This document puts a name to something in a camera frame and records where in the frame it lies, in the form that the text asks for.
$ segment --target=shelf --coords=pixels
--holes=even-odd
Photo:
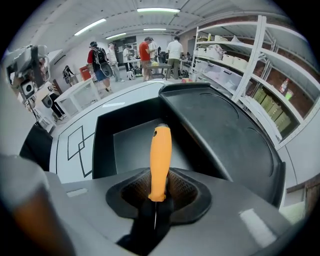
[[[316,100],[320,94],[320,84],[304,68],[292,60],[267,49],[261,49],[276,70],[286,75],[290,80],[295,82],[302,90]]]
[[[275,122],[271,119],[271,117],[268,115],[265,109],[258,102],[256,102],[253,98],[249,96],[240,97],[239,100],[250,110],[250,112],[259,121],[266,133],[269,135],[274,146],[277,146],[279,142],[282,140],[282,136]]]
[[[266,24],[266,30],[276,40],[279,48],[298,56],[316,71],[319,70],[317,58],[303,35],[290,28],[268,23]],[[265,35],[264,40],[270,41],[267,35]]]
[[[290,110],[290,112],[294,115],[297,121],[302,124],[304,122],[303,117],[300,113],[296,110],[296,108],[291,104],[289,100],[286,99],[284,95],[282,95],[275,87],[269,84],[267,81],[263,80],[262,78],[258,77],[255,74],[252,74],[251,77],[256,80],[257,82],[263,84],[270,92],[272,92],[286,107]]]
[[[238,21],[212,25],[199,29],[198,32],[219,35],[222,37],[233,37],[234,35],[242,38],[254,39],[257,30],[257,21]]]
[[[220,59],[211,58],[211,57],[204,56],[204,55],[199,55],[199,54],[195,54],[194,56],[195,56],[195,57],[198,57],[198,58],[206,59],[206,60],[209,60],[209,61],[212,61],[212,62],[215,62],[215,63],[223,64],[223,65],[225,65],[225,66],[227,66],[227,67],[233,68],[233,69],[238,70],[238,71],[240,71],[240,72],[242,72],[242,73],[245,72],[244,69],[240,69],[240,68],[237,68],[237,67],[235,67],[235,66],[233,66],[233,65],[229,65],[229,64],[225,63],[224,61],[222,61],[222,60],[220,60]]]
[[[219,80],[212,79],[211,77],[207,76],[205,73],[203,73],[203,72],[201,72],[201,71],[199,71],[199,70],[196,70],[194,67],[192,67],[191,69],[194,70],[194,71],[196,71],[196,72],[198,72],[198,73],[200,73],[201,75],[205,76],[206,78],[214,81],[215,83],[217,83],[218,85],[220,85],[221,87],[223,87],[224,89],[226,89],[226,90],[227,90],[229,93],[231,93],[232,95],[234,95],[234,94],[236,93],[235,90],[232,90],[232,89],[230,89],[230,88],[228,88],[228,87],[225,87],[224,84],[221,84],[221,83],[219,82]]]
[[[231,42],[231,41],[203,41],[203,42],[197,42],[198,46],[201,45],[222,45],[225,46],[226,51],[236,52],[239,54],[250,56],[253,45],[243,42]]]
[[[254,46],[252,44],[244,43],[244,42],[231,42],[231,41],[203,41],[196,42],[197,45],[214,45],[214,44],[222,44],[222,45],[230,45],[230,46],[239,46],[252,49]]]

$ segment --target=fluorescent light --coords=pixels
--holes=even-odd
[[[144,31],[150,31],[150,30],[167,30],[166,28],[144,28]]]
[[[179,13],[178,9],[168,9],[168,8],[141,8],[137,9],[138,13],[142,12],[168,12],[168,13]]]
[[[100,20],[98,20],[98,21],[90,24],[89,26],[86,26],[85,28],[81,29],[79,32],[75,33],[74,35],[75,35],[75,36],[78,36],[78,35],[80,35],[81,33],[85,32],[86,30],[91,29],[91,28],[94,27],[95,25],[98,25],[98,24],[100,24],[101,22],[105,22],[105,21],[106,21],[106,19],[105,19],[105,18],[102,18],[102,19],[100,19]]]
[[[126,34],[127,34],[127,33],[115,34],[115,35],[112,35],[112,36],[106,37],[105,39],[117,38],[117,37],[124,36],[124,35],[126,35]]]

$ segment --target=orange handle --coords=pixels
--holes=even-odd
[[[151,142],[151,193],[148,196],[153,202],[163,202],[166,198],[166,178],[170,167],[171,152],[172,141],[169,127],[156,127]]]

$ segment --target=white shirt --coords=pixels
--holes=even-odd
[[[108,48],[108,52],[106,53],[106,55],[109,58],[109,61],[111,62],[112,65],[117,63],[117,57],[114,49]]]
[[[178,40],[174,40],[168,44],[166,48],[169,52],[169,59],[180,59],[181,53],[184,52],[182,48],[182,44],[178,42]]]
[[[153,50],[153,49],[157,49],[157,44],[155,41],[152,41],[150,44],[149,44],[149,49],[150,50]],[[157,51],[153,51],[150,53],[150,58],[153,59],[155,56],[156,56],[156,53]]]
[[[123,50],[122,56],[123,56],[123,63],[127,63],[128,62],[128,57],[129,57],[129,51],[127,50],[127,48],[125,48]]]

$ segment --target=shorts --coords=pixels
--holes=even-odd
[[[96,79],[100,82],[102,80],[106,80],[106,79],[109,79],[109,77],[107,77],[101,69],[97,70],[95,73],[95,77]]]

